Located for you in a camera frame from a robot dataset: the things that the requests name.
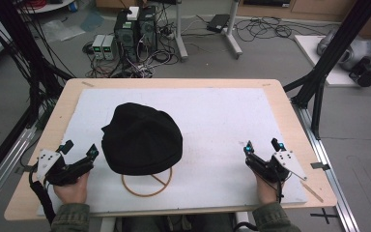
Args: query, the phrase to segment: wire bundle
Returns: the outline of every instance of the wire bundle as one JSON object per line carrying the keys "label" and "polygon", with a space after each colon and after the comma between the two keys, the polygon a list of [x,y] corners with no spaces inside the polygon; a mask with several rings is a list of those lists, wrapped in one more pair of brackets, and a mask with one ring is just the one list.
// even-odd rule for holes
{"label": "wire bundle", "polygon": [[87,54],[90,61],[91,70],[86,73],[86,77],[91,78],[152,78],[156,73],[156,67],[162,65],[173,65],[178,62],[178,57],[175,54],[175,48],[171,46],[171,41],[168,36],[173,33],[173,23],[168,23],[166,9],[169,6],[162,7],[162,10],[157,12],[158,20],[165,18],[165,24],[157,27],[157,36],[159,44],[162,45],[163,49],[157,51],[150,51],[149,47],[143,45],[142,37],[135,48],[136,60],[128,56],[128,51],[123,47],[121,43],[118,43],[120,47],[120,54],[113,61],[97,60],[93,52],[90,50],[93,42],[86,43],[82,51]]}
{"label": "wire bundle", "polygon": [[[326,24],[321,26],[307,25],[292,21],[282,21],[277,17],[252,17],[242,20],[235,24],[236,32],[239,38],[244,42],[253,42],[255,39],[283,38],[293,41],[292,35],[325,35],[325,33],[314,28],[338,27],[338,24]],[[309,33],[303,34],[298,29],[302,28]],[[241,31],[247,31],[249,38],[243,36]]]}
{"label": "wire bundle", "polygon": [[[8,15],[8,17],[10,18],[14,18],[15,16],[17,17],[25,16],[31,13],[30,9],[25,9],[22,7],[19,7],[17,10],[18,12],[21,12],[21,14],[14,10],[13,5],[11,6],[5,5],[1,6],[0,8],[0,11]],[[30,27],[26,25],[19,25],[14,20],[14,23],[10,25],[11,27],[6,28],[10,35],[12,35],[11,32],[22,35],[22,38],[24,38],[24,40],[21,40],[21,44],[16,43],[15,41],[13,41],[12,38],[9,38],[1,28],[0,28],[0,43],[4,46],[5,50],[12,57],[14,63],[21,72],[22,76],[30,85],[31,106],[34,109],[38,109],[39,104],[41,104],[44,110],[50,111],[53,108],[54,104],[56,103],[56,99],[59,97],[63,89],[63,87],[59,83],[61,81],[64,81],[64,79],[59,78],[58,75],[55,75],[52,72],[51,73],[48,72],[48,66],[56,67],[56,63],[53,56],[55,56],[60,61],[60,63],[66,68],[66,70],[69,71],[69,69],[64,65],[64,63],[59,59],[59,57],[47,43],[39,20],[36,18],[36,21],[29,21],[26,23],[28,23]],[[43,44],[51,58],[52,64],[48,62],[47,63],[37,62],[36,60],[33,59],[31,60],[30,56],[27,56],[30,54],[35,55],[41,54],[41,52],[38,49],[36,49],[37,45],[36,46],[31,45],[31,42],[34,42],[31,28],[34,28],[37,31],[38,36],[42,39]]]}

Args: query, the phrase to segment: black pole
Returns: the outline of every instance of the black pole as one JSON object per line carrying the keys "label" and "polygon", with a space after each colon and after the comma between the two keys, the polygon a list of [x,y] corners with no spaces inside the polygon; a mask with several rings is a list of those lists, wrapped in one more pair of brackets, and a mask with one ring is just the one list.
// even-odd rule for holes
{"label": "black pole", "polygon": [[298,94],[292,98],[292,104],[301,108],[306,108],[315,95],[311,129],[317,139],[320,139],[322,98],[328,74],[370,17],[371,0],[357,0],[314,69],[303,78],[284,86],[285,92],[288,92],[302,85]]}

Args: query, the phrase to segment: metal frame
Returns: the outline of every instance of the metal frame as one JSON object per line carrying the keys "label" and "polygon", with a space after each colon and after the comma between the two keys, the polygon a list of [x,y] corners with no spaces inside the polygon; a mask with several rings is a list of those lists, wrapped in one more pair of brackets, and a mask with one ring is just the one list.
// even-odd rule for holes
{"label": "metal frame", "polygon": [[[236,19],[239,3],[240,3],[240,0],[233,0],[233,3],[231,5],[230,22],[228,24],[228,28],[222,29],[225,35],[225,39],[231,45],[234,53],[236,54],[236,59],[240,58],[240,55],[243,54],[243,51],[241,50],[237,41],[233,37],[233,29],[235,25],[235,19]],[[181,61],[183,62],[188,59],[188,54],[186,52],[186,47],[185,47],[185,44],[182,38],[182,8],[181,8],[181,5],[182,5],[182,0],[177,0],[177,4],[176,4],[177,28],[175,32],[175,39],[177,43],[177,48],[179,49],[179,52],[180,52]]]}
{"label": "metal frame", "polygon": [[30,141],[35,136],[37,122],[30,128],[24,129],[21,135],[15,141],[11,151],[0,163],[0,189],[5,184],[12,170],[18,163],[20,157],[28,147]]}
{"label": "metal frame", "polygon": [[311,143],[318,160],[322,164],[327,164],[330,167],[330,169],[326,170],[325,173],[327,174],[330,186],[332,187],[332,190],[335,193],[336,198],[338,200],[335,209],[339,215],[344,230],[348,232],[359,231],[359,228],[357,227],[357,222],[354,218],[354,215],[352,214],[351,208],[349,207],[345,194],[343,193],[342,188],[340,187],[336,175],[332,169],[332,166],[330,165],[328,154],[325,151],[324,145],[322,144],[322,141],[315,136],[310,127],[312,117],[310,116],[309,111],[307,109],[302,109],[297,106],[294,106],[294,110],[297,112],[297,115],[300,118],[300,122],[302,123],[303,129],[305,130],[306,135],[308,136],[309,142]]}
{"label": "metal frame", "polygon": [[306,108],[315,95],[311,129],[317,139],[320,139],[322,98],[328,74],[370,17],[371,0],[357,0],[314,69],[306,76],[284,86],[285,92],[288,92],[302,85],[298,94],[292,98],[292,104],[300,108]]}

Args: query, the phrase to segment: computer tower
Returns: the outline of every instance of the computer tower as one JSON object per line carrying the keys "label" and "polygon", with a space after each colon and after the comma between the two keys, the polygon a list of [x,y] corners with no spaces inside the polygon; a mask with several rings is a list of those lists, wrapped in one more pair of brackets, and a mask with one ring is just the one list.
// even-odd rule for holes
{"label": "computer tower", "polygon": [[140,24],[140,35],[143,41],[143,49],[149,51],[157,50],[157,22],[156,6],[142,9],[138,17]]}
{"label": "computer tower", "polygon": [[120,56],[126,54],[131,62],[137,62],[137,46],[140,40],[138,21],[130,21],[128,13],[119,12],[114,26],[114,35]]}

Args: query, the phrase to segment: white board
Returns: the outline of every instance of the white board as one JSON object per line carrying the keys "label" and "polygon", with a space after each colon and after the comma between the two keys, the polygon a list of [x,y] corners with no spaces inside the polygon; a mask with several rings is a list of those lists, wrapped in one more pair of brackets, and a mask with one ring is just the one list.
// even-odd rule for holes
{"label": "white board", "polygon": [[[153,197],[129,193],[101,149],[101,128],[125,102],[165,111],[183,135],[183,157],[173,166],[172,181]],[[63,142],[74,143],[66,163],[82,159],[93,143],[100,150],[88,183],[91,212],[126,213],[258,205],[255,177],[245,165],[243,147],[251,140],[257,155],[269,160],[273,137],[283,142],[262,89],[91,89],[82,92]],[[161,187],[150,177],[140,179],[129,181],[144,192]],[[49,194],[57,210],[59,199],[52,188]],[[284,203],[307,201],[295,175],[285,184],[284,195]]]}
{"label": "white board", "polygon": [[[318,43],[325,36],[295,36],[300,49],[305,53],[308,60],[313,66],[318,63],[319,58],[321,58],[316,52]],[[329,87],[357,87],[358,85],[354,83],[349,77],[349,72],[340,68],[339,65],[333,67],[332,71],[329,73],[327,78],[327,85]]]}

